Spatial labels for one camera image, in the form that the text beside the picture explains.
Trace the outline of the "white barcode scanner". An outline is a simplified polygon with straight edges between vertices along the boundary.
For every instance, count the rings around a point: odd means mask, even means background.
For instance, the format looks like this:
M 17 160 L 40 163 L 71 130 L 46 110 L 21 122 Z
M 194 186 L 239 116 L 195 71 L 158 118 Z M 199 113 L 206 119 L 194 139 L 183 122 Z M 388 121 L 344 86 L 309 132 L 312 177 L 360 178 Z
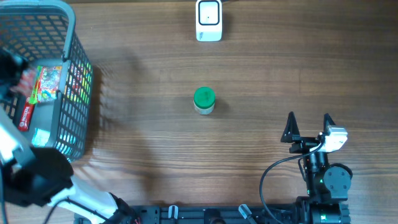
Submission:
M 223 35 L 223 4 L 220 0 L 197 0 L 195 30 L 199 42 L 218 42 Z

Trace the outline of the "Haribo gummy candy bag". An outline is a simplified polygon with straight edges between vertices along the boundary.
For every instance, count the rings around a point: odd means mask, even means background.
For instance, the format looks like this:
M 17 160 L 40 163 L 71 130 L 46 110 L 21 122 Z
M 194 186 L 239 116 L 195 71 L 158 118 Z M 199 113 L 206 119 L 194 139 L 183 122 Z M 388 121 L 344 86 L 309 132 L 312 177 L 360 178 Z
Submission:
M 57 91 L 60 84 L 62 66 L 37 66 L 35 85 L 27 102 L 35 105 L 57 99 Z

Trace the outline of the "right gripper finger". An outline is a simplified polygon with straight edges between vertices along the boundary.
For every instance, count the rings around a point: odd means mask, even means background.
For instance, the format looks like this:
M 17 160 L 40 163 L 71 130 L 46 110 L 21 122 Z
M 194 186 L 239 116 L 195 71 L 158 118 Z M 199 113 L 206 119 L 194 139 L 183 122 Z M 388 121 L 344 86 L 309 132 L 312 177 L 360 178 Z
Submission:
M 295 114 L 291 111 L 288 114 L 287 123 L 282 133 L 280 141 L 283 143 L 293 143 L 300 140 L 300 131 L 297 125 Z
M 323 117 L 323 133 L 330 134 L 335 126 L 336 124 L 332 120 L 331 116 L 328 113 L 325 113 Z

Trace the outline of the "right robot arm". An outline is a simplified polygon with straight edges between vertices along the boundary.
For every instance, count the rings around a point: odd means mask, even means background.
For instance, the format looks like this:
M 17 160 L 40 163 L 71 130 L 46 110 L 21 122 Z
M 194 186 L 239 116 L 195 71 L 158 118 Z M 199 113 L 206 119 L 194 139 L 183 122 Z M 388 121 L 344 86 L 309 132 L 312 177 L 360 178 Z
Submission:
M 291 111 L 280 139 L 290 143 L 289 152 L 302 160 L 300 172 L 306 183 L 307 196 L 297 197 L 292 223 L 349 223 L 348 199 L 352 170 L 341 164 L 330 164 L 328 155 L 340 150 L 348 140 L 348 132 L 337 126 L 327 113 L 323 131 L 316 137 L 303 137 Z

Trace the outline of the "grey plastic shopping basket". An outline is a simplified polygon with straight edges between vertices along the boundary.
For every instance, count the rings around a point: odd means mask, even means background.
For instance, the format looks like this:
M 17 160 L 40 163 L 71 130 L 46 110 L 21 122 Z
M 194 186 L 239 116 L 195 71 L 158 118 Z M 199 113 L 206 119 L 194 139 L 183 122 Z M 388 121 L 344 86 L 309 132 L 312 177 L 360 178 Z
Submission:
M 94 71 L 75 32 L 76 16 L 63 1 L 1 2 L 1 47 L 28 60 L 33 66 L 62 66 L 58 93 L 73 101 L 91 100 Z M 57 148 L 70 162 L 85 153 L 87 127 L 80 131 L 59 128 L 59 101 L 37 103 L 29 130 L 22 135 L 32 141 L 35 128 L 50 132 L 45 147 Z

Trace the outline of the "small red snack box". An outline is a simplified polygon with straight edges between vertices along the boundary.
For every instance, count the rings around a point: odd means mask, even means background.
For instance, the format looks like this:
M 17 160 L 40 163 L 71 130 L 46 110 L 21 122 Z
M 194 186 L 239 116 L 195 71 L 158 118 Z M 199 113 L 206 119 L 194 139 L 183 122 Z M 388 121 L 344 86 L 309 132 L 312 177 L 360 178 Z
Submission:
M 28 68 L 22 72 L 21 78 L 16 86 L 11 87 L 14 93 L 20 93 L 25 97 L 30 97 L 35 87 L 38 70 L 36 68 Z

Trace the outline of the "red Nescafe coffee stick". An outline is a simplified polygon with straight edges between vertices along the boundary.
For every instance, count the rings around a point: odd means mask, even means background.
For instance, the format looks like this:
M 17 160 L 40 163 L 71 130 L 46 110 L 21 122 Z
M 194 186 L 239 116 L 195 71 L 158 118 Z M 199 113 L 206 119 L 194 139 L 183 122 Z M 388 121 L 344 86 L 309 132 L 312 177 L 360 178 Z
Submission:
M 20 131 L 28 131 L 29 130 L 29 125 L 30 121 L 32 119 L 32 115 L 34 112 L 34 106 L 33 104 L 30 104 L 28 102 L 25 103 L 24 109 L 22 112 L 22 116 L 20 118 L 19 124 L 18 124 L 18 130 Z

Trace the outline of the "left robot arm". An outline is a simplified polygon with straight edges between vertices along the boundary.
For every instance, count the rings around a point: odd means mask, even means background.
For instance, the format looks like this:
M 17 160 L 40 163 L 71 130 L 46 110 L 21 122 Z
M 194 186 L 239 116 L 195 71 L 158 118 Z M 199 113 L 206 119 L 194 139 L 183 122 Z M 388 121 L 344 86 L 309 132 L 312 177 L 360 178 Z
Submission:
M 1 48 L 1 82 L 5 78 L 5 89 L 1 98 L 9 92 L 10 86 L 16 86 L 22 73 L 29 67 L 29 61 Z M 64 134 L 80 131 L 87 127 L 90 99 L 88 104 L 73 101 L 67 96 L 57 97 L 59 101 L 59 128 Z M 124 200 L 109 192 L 97 190 L 73 175 L 73 168 L 67 157 L 57 148 L 33 147 L 12 124 L 8 115 L 1 109 L 1 149 L 10 150 L 12 158 L 1 163 L 1 206 L 4 223 L 7 221 L 4 202 L 21 207 L 35 204 L 52 205 L 44 223 L 47 223 L 56 207 L 64 208 L 89 219 L 91 223 L 122 223 L 129 220 L 139 223 L 138 213 Z

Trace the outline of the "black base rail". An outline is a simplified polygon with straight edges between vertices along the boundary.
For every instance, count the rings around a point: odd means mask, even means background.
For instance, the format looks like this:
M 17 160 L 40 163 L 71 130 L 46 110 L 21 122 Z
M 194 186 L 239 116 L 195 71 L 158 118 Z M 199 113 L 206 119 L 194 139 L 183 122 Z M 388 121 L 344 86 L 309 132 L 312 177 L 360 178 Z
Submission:
M 234 207 L 186 207 L 186 206 L 134 206 L 139 223 L 334 223 L 349 224 L 351 217 L 347 205 L 299 205 L 271 204 L 269 210 L 263 207 L 249 207 L 250 215 L 243 215 Z

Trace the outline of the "green lid jar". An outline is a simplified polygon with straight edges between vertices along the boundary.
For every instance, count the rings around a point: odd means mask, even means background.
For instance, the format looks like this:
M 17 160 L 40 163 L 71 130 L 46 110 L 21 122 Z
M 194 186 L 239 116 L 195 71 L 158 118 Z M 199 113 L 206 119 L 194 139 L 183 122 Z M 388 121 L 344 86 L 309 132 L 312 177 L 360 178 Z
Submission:
M 193 96 L 195 110 L 200 115 L 210 114 L 215 107 L 216 95 L 212 88 L 203 86 L 198 88 Z

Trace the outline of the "light blue tissue pack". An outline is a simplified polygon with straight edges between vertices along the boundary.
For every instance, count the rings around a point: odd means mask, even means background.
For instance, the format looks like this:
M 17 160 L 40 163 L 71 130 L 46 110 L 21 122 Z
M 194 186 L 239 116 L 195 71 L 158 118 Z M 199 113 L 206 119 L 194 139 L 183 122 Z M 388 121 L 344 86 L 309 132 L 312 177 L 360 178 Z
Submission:
M 35 147 L 45 147 L 49 141 L 49 137 L 50 137 L 49 131 L 35 128 L 35 133 L 33 135 L 31 143 Z

